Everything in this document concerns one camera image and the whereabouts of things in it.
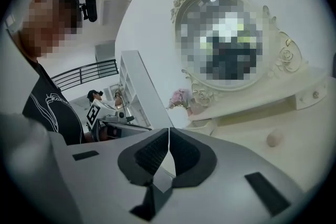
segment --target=white vanity table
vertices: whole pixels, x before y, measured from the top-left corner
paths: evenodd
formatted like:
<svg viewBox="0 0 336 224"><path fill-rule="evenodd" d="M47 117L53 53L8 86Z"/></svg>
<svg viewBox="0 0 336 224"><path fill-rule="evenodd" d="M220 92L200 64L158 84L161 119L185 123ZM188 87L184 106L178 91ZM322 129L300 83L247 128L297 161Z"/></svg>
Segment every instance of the white vanity table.
<svg viewBox="0 0 336 224"><path fill-rule="evenodd" d="M223 12L225 1L242 8ZM218 14L209 25L208 8ZM253 150L308 191L323 180L334 158L336 79L309 66L268 7L260 9L246 0L174 0L175 48L193 98L205 107L189 116L185 129ZM257 53L249 55L246 46ZM227 56L231 50L235 58ZM266 141L273 131L281 139L271 147Z"/></svg>

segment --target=black border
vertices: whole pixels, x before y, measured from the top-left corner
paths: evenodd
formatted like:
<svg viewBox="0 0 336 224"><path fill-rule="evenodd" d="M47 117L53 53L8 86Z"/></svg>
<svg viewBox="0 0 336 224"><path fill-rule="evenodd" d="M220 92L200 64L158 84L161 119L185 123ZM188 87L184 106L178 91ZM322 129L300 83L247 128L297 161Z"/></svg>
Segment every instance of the black border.
<svg viewBox="0 0 336 224"><path fill-rule="evenodd" d="M331 10L335 17L335 0L327 0ZM1 0L1 12L0 16L3 18L5 11L11 0ZM334 183L335 179L335 163L333 162L332 170L328 175L328 178L323 183L318 193L314 196L311 203L303 210L303 212L296 218L295 223L307 223L308 220L312 220L314 217L319 219L319 222L324 220L333 219L334 208L333 203L330 202L334 198ZM33 208L29 201L22 196L15 184L11 181L6 170L4 169L3 162L1 162L1 176L3 179L2 188L4 194L1 197L3 216L5 217L5 223L15 222L23 218L25 221L43 221L43 223L49 223L49 221L41 216L39 212Z"/></svg>

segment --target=white shelf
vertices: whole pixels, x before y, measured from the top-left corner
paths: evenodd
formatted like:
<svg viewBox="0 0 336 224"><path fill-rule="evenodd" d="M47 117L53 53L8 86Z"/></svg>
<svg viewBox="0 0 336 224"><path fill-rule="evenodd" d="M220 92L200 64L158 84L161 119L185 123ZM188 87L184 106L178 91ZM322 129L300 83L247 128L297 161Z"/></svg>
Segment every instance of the white shelf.
<svg viewBox="0 0 336 224"><path fill-rule="evenodd" d="M125 97L126 97L127 101L129 103L131 103L133 98L132 98L132 95L131 95L130 90L128 89L127 85L125 86L124 94L125 94Z"/></svg>
<svg viewBox="0 0 336 224"><path fill-rule="evenodd" d="M131 80L130 80L128 74L126 76L126 86L127 86L127 88L129 89L129 91L131 93L131 100L130 100L130 102L132 102L132 100L133 100L133 98L135 96L135 91L134 91L134 87L133 87L133 85L131 83Z"/></svg>
<svg viewBox="0 0 336 224"><path fill-rule="evenodd" d="M121 52L120 83L127 107L139 125L173 127L137 50Z"/></svg>
<svg viewBox="0 0 336 224"><path fill-rule="evenodd" d="M124 78L125 78L125 77L126 77L126 74L127 74L127 71L126 71L125 63L124 63L124 61L123 61L122 58L121 58L121 60L120 60L120 70L121 70L121 72L123 73Z"/></svg>
<svg viewBox="0 0 336 224"><path fill-rule="evenodd" d="M125 84L126 84L126 78L125 78L125 74L124 74L124 72L122 71L121 68L120 68L120 82L121 82L121 84L125 87Z"/></svg>

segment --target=black metal railing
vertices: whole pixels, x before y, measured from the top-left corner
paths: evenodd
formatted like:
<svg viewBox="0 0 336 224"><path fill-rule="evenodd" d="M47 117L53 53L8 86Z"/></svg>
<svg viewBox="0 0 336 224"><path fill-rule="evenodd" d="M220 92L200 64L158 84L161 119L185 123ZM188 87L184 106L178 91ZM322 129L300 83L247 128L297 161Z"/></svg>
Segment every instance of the black metal railing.
<svg viewBox="0 0 336 224"><path fill-rule="evenodd" d="M85 82L119 74L117 63L113 60L91 63L90 65L71 69L52 77L59 88L64 91Z"/></svg>

